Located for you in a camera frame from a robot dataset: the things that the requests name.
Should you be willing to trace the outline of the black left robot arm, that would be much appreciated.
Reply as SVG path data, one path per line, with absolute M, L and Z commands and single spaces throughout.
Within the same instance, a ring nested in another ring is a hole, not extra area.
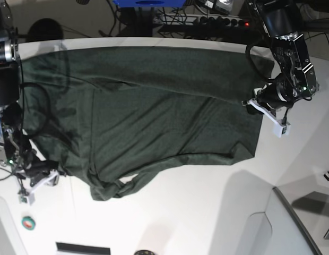
M 262 74 L 250 55 L 254 44 L 247 45 L 245 55 L 266 86 L 254 96 L 259 106 L 271 114 L 281 108 L 290 110 L 300 101 L 312 100 L 319 90 L 315 69 L 301 32 L 302 17 L 294 1 L 247 1 L 249 13 L 281 70 L 275 78 Z

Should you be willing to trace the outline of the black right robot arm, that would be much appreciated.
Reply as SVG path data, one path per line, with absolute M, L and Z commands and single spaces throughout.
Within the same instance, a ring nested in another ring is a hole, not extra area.
M 32 134 L 24 134 L 24 90 L 37 88 L 46 98 L 46 111 L 51 112 L 50 98 L 44 88 L 25 82 L 19 56 L 18 31 L 13 27 L 11 10 L 6 1 L 0 1 L 0 165 L 10 167 L 11 176 L 18 179 L 19 187 L 29 179 L 35 188 L 58 179 L 58 162 L 41 160 L 31 146 L 31 139 L 47 127 L 50 117 Z

